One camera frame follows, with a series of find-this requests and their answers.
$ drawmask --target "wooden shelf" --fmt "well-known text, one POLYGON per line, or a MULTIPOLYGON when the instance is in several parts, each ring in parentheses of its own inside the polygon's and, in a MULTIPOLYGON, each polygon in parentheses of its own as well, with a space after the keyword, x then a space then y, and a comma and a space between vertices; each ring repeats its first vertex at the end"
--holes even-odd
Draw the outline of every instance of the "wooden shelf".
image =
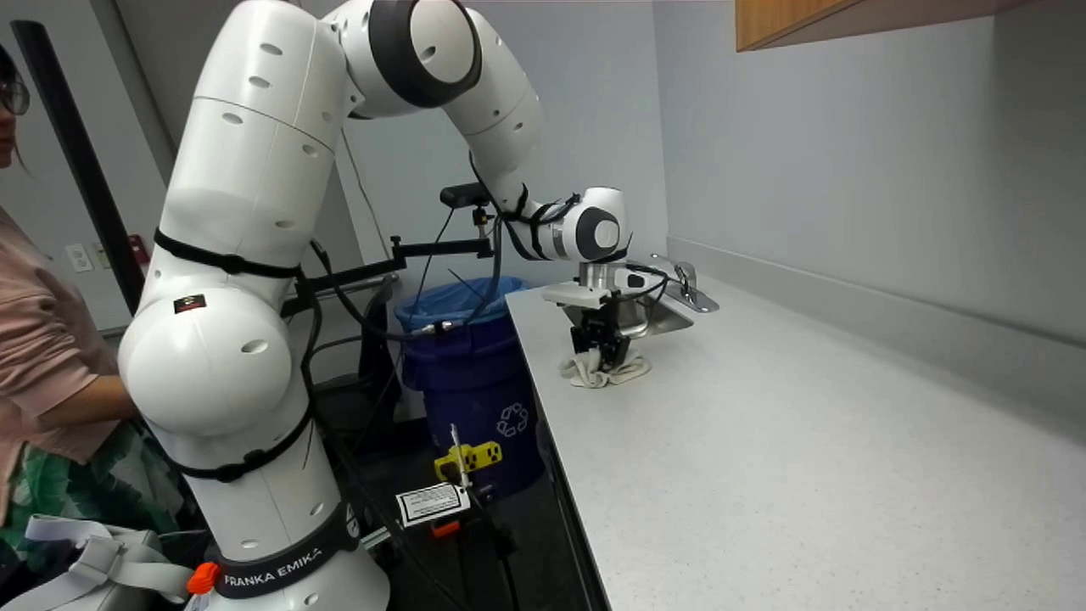
POLYGON ((946 24, 1030 0, 737 0, 740 51, 946 24))

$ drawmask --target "person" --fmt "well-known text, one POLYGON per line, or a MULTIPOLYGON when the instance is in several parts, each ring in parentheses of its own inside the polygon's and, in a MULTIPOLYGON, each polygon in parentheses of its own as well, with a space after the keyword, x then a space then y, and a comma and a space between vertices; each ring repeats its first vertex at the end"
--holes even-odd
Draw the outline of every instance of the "person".
MULTIPOLYGON (((27 105, 32 93, 0 47, 0 169, 22 160, 17 116, 27 105)), ((32 516, 178 529, 181 480, 131 419, 90 306, 0 205, 0 605, 40 578, 25 541, 32 516)))

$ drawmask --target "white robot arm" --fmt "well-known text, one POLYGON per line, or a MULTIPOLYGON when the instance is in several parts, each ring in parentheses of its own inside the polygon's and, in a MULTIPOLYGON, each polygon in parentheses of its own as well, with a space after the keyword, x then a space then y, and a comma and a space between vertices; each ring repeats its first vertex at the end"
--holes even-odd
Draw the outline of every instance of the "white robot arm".
POLYGON ((529 205, 515 176, 541 99, 457 0, 351 0, 314 17, 243 0, 203 66, 122 376, 219 541, 202 608, 388 608, 309 424, 283 302, 314 239, 343 118, 444 108, 529 257, 612 266, 622 194, 529 205))

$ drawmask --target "blue bin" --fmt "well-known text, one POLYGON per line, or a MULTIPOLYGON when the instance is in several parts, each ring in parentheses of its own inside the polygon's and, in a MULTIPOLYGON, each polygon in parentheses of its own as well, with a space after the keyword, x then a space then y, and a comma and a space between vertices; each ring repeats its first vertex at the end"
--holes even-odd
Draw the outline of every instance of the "blue bin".
POLYGON ((495 498, 542 475, 533 383, 506 310, 506 294, 520 289, 522 283, 503 280, 479 310, 479 300, 489 294, 489 280, 475 280, 430 289, 397 310, 408 332, 405 383, 423 394, 438 456, 451 445, 451 424, 464 445, 503 445, 503 465, 471 475, 495 498))

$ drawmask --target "pink shirt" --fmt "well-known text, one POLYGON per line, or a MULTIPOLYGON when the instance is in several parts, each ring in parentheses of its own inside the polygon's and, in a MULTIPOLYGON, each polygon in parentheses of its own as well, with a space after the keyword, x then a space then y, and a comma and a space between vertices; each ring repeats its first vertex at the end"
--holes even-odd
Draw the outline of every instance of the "pink shirt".
POLYGON ((0 211, 0 525, 25 445, 90 461, 117 424, 33 435, 52 407, 113 372, 90 306, 0 211))

